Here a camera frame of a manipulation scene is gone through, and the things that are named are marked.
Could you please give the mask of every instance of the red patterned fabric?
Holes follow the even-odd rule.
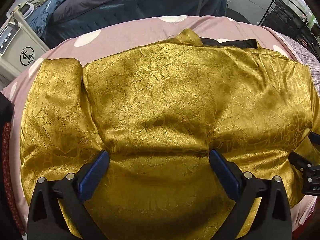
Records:
[[[9,138],[10,138],[10,131],[11,131],[11,123],[7,122],[4,125],[3,132],[2,132],[2,169],[3,169],[3,182],[4,182],[4,189],[7,195],[8,205],[10,211],[12,213],[12,217],[19,232],[25,236],[26,233],[23,228],[22,221],[18,215],[18,209],[16,206],[16,202],[14,200],[11,178],[10,178],[10,168],[9,168]]]

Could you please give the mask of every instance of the folded gold garment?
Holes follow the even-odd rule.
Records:
[[[257,178],[281,176],[292,207],[302,181],[288,155],[319,164],[307,136],[319,128],[307,66],[263,48],[204,46],[187,29],[84,68],[44,60],[22,117],[21,181],[30,203],[40,176],[62,179],[104,149],[110,167],[85,206],[110,240],[210,239],[234,202],[209,150]]]

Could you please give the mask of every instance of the metal screw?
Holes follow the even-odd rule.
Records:
[[[40,177],[39,179],[38,179],[38,183],[43,183],[44,182],[44,177]]]
[[[275,181],[276,182],[281,182],[281,177],[280,176],[275,176]]]
[[[69,173],[66,175],[67,180],[72,180],[74,177],[75,177],[75,175],[73,173]]]
[[[252,173],[247,171],[247,172],[244,173],[244,177],[247,178],[247,179],[252,179]]]

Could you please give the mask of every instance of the pink polka dot sheet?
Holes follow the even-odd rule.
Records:
[[[76,58],[84,66],[99,58],[175,37],[186,28],[191,28],[202,38],[215,39],[220,42],[257,39],[262,47],[277,50],[290,59],[306,64],[301,61],[298,53],[283,36],[269,28],[236,22],[228,17],[165,16],[148,18],[109,26],[64,41],[56,48],[46,52],[2,90],[2,93],[14,104],[9,145],[10,175],[15,201],[25,228],[29,207],[22,190],[20,178],[21,118],[28,93],[42,61],[45,58]],[[314,203],[313,197],[304,198],[292,209],[293,228],[303,223],[305,214],[309,213],[312,208],[312,203]]]

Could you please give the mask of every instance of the black metal rack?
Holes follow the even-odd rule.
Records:
[[[294,5],[301,12],[301,16],[297,15],[284,1]],[[259,25],[269,27],[299,42],[320,62],[320,46],[307,26],[307,15],[294,2],[290,0],[272,0]]]

